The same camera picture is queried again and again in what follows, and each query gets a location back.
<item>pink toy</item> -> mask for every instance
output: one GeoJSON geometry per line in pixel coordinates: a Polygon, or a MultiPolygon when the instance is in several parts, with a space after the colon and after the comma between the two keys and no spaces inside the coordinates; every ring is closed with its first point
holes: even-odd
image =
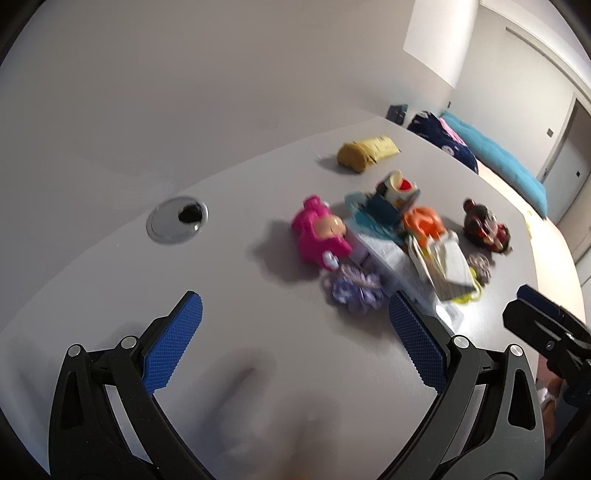
{"type": "Polygon", "coordinates": [[[327,270],[336,270],[338,259],[353,251],[344,238],[345,224],[332,214],[318,195],[304,200],[304,209],[295,216],[291,227],[300,234],[297,246],[304,262],[315,262],[327,270]]]}

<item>blue mattress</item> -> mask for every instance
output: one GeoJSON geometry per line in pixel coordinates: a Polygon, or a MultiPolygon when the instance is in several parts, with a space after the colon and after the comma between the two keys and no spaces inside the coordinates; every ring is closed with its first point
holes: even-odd
{"type": "Polygon", "coordinates": [[[449,112],[441,116],[484,165],[505,180],[542,218],[548,216],[546,189],[513,155],[449,112]]]}

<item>table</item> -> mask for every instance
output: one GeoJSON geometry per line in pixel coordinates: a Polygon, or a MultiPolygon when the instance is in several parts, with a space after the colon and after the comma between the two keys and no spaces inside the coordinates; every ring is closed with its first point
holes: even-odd
{"type": "MultiPolygon", "coordinates": [[[[491,284],[464,308],[458,333],[488,349],[517,342],[502,310],[521,284],[537,287],[522,214],[449,155],[375,118],[186,189],[209,210],[191,241],[154,243],[146,212],[48,282],[0,336],[0,404],[23,443],[47,467],[51,400],[68,346],[111,348],[194,290],[204,319],[155,396],[205,466],[220,480],[377,478],[435,392],[421,383],[384,311],[356,318],[327,302],[318,269],[298,258],[290,221],[313,193],[342,213],[346,193],[372,189],[393,169],[416,181],[419,204],[448,223],[462,223],[462,203],[472,197],[509,226],[514,252],[494,257],[491,284]],[[362,175],[336,165],[344,141],[375,135],[390,136],[401,153],[362,175]]],[[[535,371],[537,354],[524,350],[535,371]]],[[[109,395],[132,451],[145,455],[116,392],[109,395]]]]}

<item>yellow toy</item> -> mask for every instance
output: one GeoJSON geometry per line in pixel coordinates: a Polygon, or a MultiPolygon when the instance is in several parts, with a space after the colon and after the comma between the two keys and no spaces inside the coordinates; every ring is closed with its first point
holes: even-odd
{"type": "Polygon", "coordinates": [[[345,143],[336,156],[337,162],[363,173],[367,167],[388,157],[400,153],[394,142],[388,137],[373,137],[360,142],[345,143]]]}

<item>toy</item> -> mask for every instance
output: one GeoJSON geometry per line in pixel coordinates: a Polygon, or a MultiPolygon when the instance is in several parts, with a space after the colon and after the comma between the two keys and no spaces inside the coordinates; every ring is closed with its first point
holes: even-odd
{"type": "Polygon", "coordinates": [[[364,274],[350,265],[341,265],[332,284],[333,298],[346,303],[350,312],[367,313],[370,308],[380,308],[386,299],[379,275],[364,274]]]}
{"type": "Polygon", "coordinates": [[[481,285],[491,281],[491,263],[481,253],[475,252],[468,256],[468,265],[474,269],[476,279],[481,285]]]}
{"type": "Polygon", "coordinates": [[[511,247],[509,229],[498,223],[496,217],[484,205],[476,204],[472,199],[464,201],[464,235],[477,247],[491,252],[509,254],[511,247]]]}
{"type": "Polygon", "coordinates": [[[375,193],[380,194],[402,213],[411,207],[409,202],[416,199],[418,192],[417,184],[405,179],[400,170],[391,171],[375,189],[375,193]]]}
{"type": "Polygon", "coordinates": [[[470,274],[472,275],[474,288],[476,290],[471,293],[466,293],[465,295],[456,297],[452,299],[452,302],[466,304],[470,303],[471,301],[478,301],[480,300],[480,297],[482,297],[482,285],[478,282],[478,279],[476,278],[476,270],[474,270],[472,267],[470,267],[470,274]]]}
{"type": "Polygon", "coordinates": [[[338,259],[347,257],[353,250],[344,238],[345,224],[318,195],[304,200],[304,208],[294,217],[291,227],[300,234],[298,250],[304,262],[336,270],[338,259]]]}
{"type": "Polygon", "coordinates": [[[433,286],[439,300],[452,300],[477,289],[453,230],[448,230],[438,240],[428,237],[425,248],[420,247],[412,235],[407,238],[407,245],[408,256],[420,278],[433,286]]]}
{"type": "Polygon", "coordinates": [[[399,153],[398,147],[388,137],[374,137],[360,142],[345,143],[337,153],[337,162],[363,173],[365,169],[399,153]]]}
{"type": "Polygon", "coordinates": [[[405,179],[399,170],[394,170],[378,183],[375,193],[365,204],[365,210],[378,223],[397,230],[402,215],[413,206],[420,193],[415,183],[405,179]]]}
{"type": "Polygon", "coordinates": [[[402,216],[407,231],[412,233],[421,248],[427,246],[427,237],[439,240],[446,232],[437,212],[429,207],[415,207],[402,216]]]}
{"type": "Polygon", "coordinates": [[[353,217],[347,218],[345,225],[347,239],[353,246],[348,260],[363,270],[378,274],[386,298],[403,290],[421,306],[423,312],[438,318],[447,331],[452,334],[457,332],[463,313],[453,302],[441,301],[437,297],[433,285],[427,277],[421,279],[413,260],[392,240],[391,235],[384,229],[378,231],[360,225],[353,217]]]}

